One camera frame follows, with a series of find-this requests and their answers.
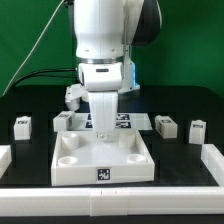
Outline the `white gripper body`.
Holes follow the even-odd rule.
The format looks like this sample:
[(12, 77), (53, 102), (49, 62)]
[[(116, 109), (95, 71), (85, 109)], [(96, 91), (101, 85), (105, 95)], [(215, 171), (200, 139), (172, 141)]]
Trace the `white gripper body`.
[(115, 129), (122, 71), (121, 62), (80, 63), (78, 66), (80, 81), (88, 92), (93, 131), (97, 135), (108, 135)]

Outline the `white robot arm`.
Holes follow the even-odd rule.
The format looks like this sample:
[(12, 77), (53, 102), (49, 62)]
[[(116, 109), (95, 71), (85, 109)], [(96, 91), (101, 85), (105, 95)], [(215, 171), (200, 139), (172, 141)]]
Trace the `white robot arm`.
[(159, 34), (158, 0), (65, 0), (77, 41), (78, 79), (88, 93), (93, 132), (105, 137), (116, 125), (118, 93), (131, 74), (127, 50)]

